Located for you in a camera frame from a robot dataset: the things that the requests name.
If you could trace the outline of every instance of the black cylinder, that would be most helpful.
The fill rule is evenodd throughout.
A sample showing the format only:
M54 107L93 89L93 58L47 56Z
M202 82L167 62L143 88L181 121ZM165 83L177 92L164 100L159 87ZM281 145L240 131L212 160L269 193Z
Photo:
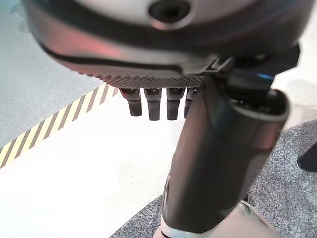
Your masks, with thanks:
M243 199L288 118L285 95L271 90L261 107L230 99L208 80L189 110L164 192L163 219L204 233Z

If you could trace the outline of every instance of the screw hole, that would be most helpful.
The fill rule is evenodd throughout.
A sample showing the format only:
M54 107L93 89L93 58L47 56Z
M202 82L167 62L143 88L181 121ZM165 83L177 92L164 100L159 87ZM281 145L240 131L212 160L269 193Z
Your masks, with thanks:
M161 0L151 5L149 14L160 22L172 24L184 19L190 9L189 3L184 0Z

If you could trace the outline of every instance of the yellow and black hazard stripe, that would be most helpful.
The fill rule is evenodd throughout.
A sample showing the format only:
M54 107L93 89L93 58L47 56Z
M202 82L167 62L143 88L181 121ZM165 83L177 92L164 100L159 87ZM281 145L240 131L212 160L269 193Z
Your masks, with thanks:
M0 168L117 93L117 88L104 83L19 135L0 149Z

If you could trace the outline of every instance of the textured grip surface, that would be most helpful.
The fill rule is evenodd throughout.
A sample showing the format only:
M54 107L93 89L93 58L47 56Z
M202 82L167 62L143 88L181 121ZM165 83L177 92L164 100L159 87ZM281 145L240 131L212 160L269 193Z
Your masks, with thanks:
M117 88L186 88L199 87L205 76L184 76L180 78L155 77L100 77L100 79Z

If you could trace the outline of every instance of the gray carpet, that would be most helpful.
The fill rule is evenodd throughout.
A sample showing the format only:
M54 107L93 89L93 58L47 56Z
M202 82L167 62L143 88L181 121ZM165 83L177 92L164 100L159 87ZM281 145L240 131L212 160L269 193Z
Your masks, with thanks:
M250 203L286 238L317 237L317 175L302 171L297 157L317 141L317 120L281 135L250 191ZM111 238L151 238L159 226L161 197Z

